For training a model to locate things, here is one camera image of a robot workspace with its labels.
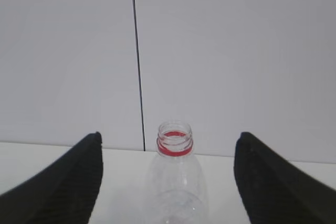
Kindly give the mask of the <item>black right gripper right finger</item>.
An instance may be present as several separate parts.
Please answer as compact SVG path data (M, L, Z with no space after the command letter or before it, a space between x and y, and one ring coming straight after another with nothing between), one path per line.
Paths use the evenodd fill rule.
M335 223L335 189L249 132L236 142L234 177L250 223Z

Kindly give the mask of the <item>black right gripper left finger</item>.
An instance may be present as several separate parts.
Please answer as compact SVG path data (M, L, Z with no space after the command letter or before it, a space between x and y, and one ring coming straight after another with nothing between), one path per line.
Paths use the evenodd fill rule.
M1 223L88 223L103 178L102 136L90 133L1 195Z

